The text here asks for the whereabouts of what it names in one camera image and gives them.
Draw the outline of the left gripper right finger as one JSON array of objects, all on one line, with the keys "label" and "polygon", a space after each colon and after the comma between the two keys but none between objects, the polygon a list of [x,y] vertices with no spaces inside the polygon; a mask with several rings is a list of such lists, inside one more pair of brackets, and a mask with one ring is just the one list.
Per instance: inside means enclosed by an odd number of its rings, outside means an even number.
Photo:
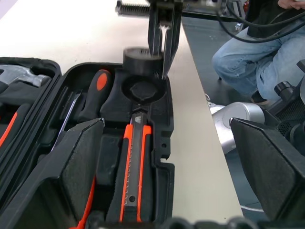
[{"label": "left gripper right finger", "polygon": [[269,219],[305,220],[305,156],[274,127],[230,123],[245,176]]}]

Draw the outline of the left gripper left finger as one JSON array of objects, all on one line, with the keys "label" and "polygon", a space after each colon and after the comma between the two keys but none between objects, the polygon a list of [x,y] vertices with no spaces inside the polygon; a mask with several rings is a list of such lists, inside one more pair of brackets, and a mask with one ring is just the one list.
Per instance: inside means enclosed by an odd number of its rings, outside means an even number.
[{"label": "left gripper left finger", "polygon": [[95,177],[103,128],[101,118],[71,128],[6,207],[0,229],[76,227]]}]

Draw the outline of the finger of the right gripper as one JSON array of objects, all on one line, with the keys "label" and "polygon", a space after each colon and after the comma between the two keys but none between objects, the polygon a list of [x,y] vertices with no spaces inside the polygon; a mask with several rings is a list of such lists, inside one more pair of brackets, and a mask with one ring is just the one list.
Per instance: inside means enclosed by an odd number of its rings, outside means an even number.
[{"label": "finger of the right gripper", "polygon": [[160,26],[160,8],[150,8],[148,45],[152,56],[162,56],[163,32]]},{"label": "finger of the right gripper", "polygon": [[163,52],[163,79],[167,77],[167,74],[172,65],[173,59],[178,49],[182,6],[174,6],[170,10],[170,20],[167,25],[165,34],[164,52]]}]

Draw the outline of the black electrical tape roll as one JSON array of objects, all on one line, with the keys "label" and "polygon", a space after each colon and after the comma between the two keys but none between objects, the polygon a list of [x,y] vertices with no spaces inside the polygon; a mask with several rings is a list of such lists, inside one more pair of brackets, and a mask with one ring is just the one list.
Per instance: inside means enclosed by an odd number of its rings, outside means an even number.
[{"label": "black electrical tape roll", "polygon": [[123,68],[134,75],[160,78],[163,72],[163,56],[151,55],[144,47],[129,47],[123,51]]}]

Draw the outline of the orange voltage tester pen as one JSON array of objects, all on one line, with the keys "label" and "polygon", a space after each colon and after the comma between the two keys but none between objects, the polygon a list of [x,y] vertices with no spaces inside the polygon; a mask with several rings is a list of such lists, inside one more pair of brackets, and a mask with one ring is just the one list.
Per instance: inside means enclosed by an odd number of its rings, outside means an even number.
[{"label": "orange voltage tester pen", "polygon": [[90,193],[89,193],[89,196],[88,196],[88,200],[87,200],[85,210],[84,210],[84,213],[83,213],[83,217],[81,218],[81,220],[79,221],[79,223],[76,227],[70,228],[70,229],[84,229],[85,228],[85,223],[86,223],[86,220],[88,218],[88,215],[89,215],[91,207],[92,207],[95,184],[96,184],[96,178],[93,179],[92,186],[91,186],[91,189],[90,189]]}]

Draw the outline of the black orange handled screwdriver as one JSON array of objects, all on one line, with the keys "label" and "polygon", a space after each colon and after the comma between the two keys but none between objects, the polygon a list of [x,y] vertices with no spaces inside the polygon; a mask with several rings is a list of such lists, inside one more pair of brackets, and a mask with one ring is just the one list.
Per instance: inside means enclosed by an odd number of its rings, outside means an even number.
[{"label": "black orange handled screwdriver", "polygon": [[94,75],[89,86],[85,107],[80,112],[78,121],[86,122],[99,117],[99,110],[112,89],[112,75],[108,70],[100,69]]},{"label": "black orange handled screwdriver", "polygon": [[72,104],[70,105],[69,107],[69,110],[65,116],[65,119],[61,125],[61,128],[59,130],[59,133],[58,133],[58,136],[55,140],[55,143],[53,144],[50,152],[52,152],[54,150],[54,148],[59,144],[59,142],[62,140],[63,136],[65,135],[65,128],[66,128],[66,125],[68,123],[68,121],[70,120],[70,117],[71,117],[71,114],[72,112],[74,111],[74,107],[75,105],[77,104],[78,100],[79,100],[79,97],[81,96],[82,94],[82,90],[78,91],[75,96],[74,96],[74,99],[73,99],[73,102]]}]

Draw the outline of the orange black utility knife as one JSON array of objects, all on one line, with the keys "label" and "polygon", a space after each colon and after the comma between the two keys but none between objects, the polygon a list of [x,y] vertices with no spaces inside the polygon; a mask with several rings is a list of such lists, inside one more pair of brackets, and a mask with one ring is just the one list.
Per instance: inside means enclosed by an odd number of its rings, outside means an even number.
[{"label": "orange black utility knife", "polygon": [[153,214],[152,128],[147,114],[132,114],[126,126],[107,222],[149,222]]}]

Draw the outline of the black tool case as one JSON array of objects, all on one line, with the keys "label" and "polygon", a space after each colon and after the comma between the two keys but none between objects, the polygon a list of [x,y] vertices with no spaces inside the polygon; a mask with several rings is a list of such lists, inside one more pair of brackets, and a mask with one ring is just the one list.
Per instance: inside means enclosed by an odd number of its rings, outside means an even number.
[{"label": "black tool case", "polygon": [[[13,200],[31,172],[55,143],[61,125],[73,102],[82,90],[68,121],[65,134],[76,125],[91,81],[100,69],[112,75],[112,89],[99,110],[104,121],[97,167],[95,190],[84,229],[168,229],[172,216],[174,165],[163,163],[171,154],[173,103],[169,80],[134,75],[123,63],[81,63],[61,73],[56,62],[35,58],[0,58],[0,64],[30,68],[34,74],[51,79],[42,87],[15,82],[0,93],[0,102],[20,105],[31,103],[17,156],[0,171],[0,216]],[[153,212],[149,222],[107,222],[106,216],[113,198],[123,136],[132,114],[145,112],[152,128],[151,164],[153,177]]]}]

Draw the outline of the bystander bare hand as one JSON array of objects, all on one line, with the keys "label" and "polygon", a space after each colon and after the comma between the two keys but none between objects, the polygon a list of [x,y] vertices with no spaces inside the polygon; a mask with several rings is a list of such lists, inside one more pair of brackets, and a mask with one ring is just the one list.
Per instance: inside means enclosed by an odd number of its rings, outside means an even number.
[{"label": "bystander bare hand", "polygon": [[305,0],[278,0],[278,6],[283,9],[304,9],[305,10]]}]

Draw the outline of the seated bystander in trousers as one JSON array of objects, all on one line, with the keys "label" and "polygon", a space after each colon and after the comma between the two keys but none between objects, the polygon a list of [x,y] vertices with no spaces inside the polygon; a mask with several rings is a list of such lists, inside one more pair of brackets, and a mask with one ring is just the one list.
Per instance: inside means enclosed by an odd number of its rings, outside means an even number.
[{"label": "seated bystander in trousers", "polygon": [[213,56],[218,76],[255,104],[276,102],[275,87],[284,81],[297,86],[304,73],[305,10],[283,9],[278,0],[249,0],[247,25]]}]

